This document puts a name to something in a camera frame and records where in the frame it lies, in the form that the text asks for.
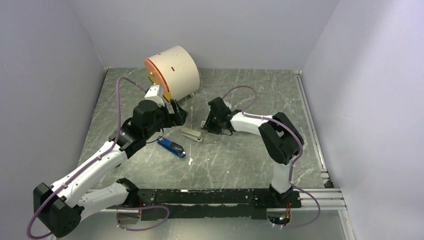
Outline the beige olive stapler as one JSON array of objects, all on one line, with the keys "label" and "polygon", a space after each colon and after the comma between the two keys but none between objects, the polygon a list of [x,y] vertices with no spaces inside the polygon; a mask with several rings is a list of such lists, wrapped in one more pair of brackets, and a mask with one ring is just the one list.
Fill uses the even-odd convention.
[{"label": "beige olive stapler", "polygon": [[182,127],[180,131],[183,136],[190,138],[194,141],[201,142],[203,140],[203,135],[200,131],[188,127]]}]

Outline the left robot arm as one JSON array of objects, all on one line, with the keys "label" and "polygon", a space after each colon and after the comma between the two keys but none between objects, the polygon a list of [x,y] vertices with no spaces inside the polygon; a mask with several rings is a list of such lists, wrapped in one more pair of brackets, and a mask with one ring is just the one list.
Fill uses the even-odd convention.
[{"label": "left robot arm", "polygon": [[188,113],[175,99],[170,101],[173,113],[152,100],[142,100],[132,117],[118,122],[118,128],[102,147],[60,180],[40,183],[33,190],[34,216],[50,234],[61,238],[73,231],[86,217],[112,206],[141,207],[138,187],[127,178],[88,193],[88,190],[113,168],[131,158],[146,146],[147,140],[166,128],[182,126]]}]

